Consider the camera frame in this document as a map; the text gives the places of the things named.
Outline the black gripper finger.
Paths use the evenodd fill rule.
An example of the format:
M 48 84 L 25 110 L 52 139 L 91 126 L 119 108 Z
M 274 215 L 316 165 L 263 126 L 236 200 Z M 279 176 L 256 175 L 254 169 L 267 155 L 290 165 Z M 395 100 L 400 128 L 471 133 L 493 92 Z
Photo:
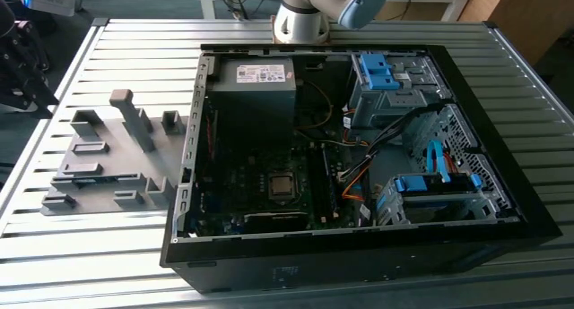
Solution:
M 49 61 L 33 23 L 16 21 L 1 35 L 1 105 L 35 118 L 53 116 L 59 104 L 48 87 Z

